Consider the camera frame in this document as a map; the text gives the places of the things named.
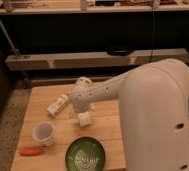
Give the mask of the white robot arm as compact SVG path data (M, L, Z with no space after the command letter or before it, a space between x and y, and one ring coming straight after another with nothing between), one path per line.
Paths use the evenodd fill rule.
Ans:
M189 171L189 67L177 59L141 65L69 93L77 113L116 99L126 171Z

